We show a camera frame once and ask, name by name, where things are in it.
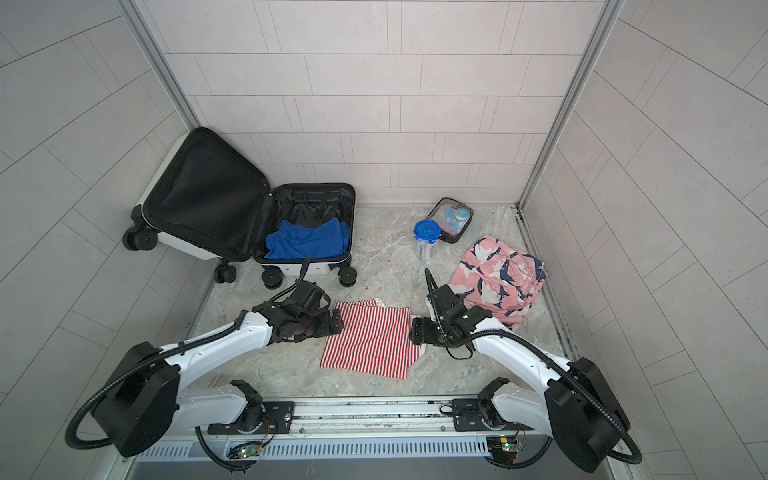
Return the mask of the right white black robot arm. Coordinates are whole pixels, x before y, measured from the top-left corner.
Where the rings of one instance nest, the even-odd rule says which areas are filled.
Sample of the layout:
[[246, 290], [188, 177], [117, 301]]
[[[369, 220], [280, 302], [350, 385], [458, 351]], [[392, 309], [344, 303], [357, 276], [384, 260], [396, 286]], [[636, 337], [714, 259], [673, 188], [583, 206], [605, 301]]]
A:
[[430, 315], [412, 322], [409, 338], [448, 351], [466, 348], [487, 356], [521, 379], [522, 394], [497, 378], [478, 396], [478, 416], [492, 429], [522, 424], [546, 435], [581, 470], [592, 473], [607, 458], [639, 465], [631, 424], [599, 367], [581, 357], [569, 361], [512, 332], [482, 307], [468, 308], [447, 286], [427, 280]]

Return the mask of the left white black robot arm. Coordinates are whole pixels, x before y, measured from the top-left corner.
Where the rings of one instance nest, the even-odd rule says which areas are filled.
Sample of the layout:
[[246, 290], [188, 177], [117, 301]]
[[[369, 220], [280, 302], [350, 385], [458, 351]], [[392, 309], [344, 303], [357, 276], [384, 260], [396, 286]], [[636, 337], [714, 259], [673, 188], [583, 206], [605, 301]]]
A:
[[341, 314], [329, 295], [300, 280], [201, 336], [162, 347], [139, 343], [77, 409], [64, 441], [75, 450], [113, 446], [130, 457], [177, 431], [225, 425], [236, 433], [252, 433], [265, 426], [267, 415], [253, 386], [233, 380], [223, 387], [195, 389], [193, 383], [248, 352], [328, 337], [342, 329]]

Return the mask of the blue t-shirt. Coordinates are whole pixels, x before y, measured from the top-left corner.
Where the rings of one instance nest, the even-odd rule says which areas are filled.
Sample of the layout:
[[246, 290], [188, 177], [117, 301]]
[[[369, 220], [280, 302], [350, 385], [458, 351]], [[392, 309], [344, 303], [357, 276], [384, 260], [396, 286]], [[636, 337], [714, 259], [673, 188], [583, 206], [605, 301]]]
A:
[[319, 227], [309, 228], [282, 220], [276, 232], [266, 237], [269, 260], [331, 259], [349, 248], [351, 227], [333, 218]]

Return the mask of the pink navy patterned garment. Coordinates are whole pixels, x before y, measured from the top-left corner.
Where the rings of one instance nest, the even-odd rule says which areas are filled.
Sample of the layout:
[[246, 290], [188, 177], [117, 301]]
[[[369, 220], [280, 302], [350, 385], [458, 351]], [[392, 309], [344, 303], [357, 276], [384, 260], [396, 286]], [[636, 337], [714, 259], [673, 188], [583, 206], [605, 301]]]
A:
[[541, 260], [484, 235], [462, 256], [448, 285], [467, 307], [484, 308], [515, 329], [526, 320], [545, 280]]

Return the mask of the red white striped shirt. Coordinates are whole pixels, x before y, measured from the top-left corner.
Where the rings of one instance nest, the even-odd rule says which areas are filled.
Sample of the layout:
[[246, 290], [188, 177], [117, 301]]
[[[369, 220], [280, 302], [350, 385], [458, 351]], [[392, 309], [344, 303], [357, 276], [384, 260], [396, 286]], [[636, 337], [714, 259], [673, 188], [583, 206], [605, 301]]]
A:
[[404, 380], [421, 356], [421, 347], [409, 337], [410, 309], [382, 306], [375, 299], [339, 302], [336, 309], [343, 328], [328, 338], [320, 367]]

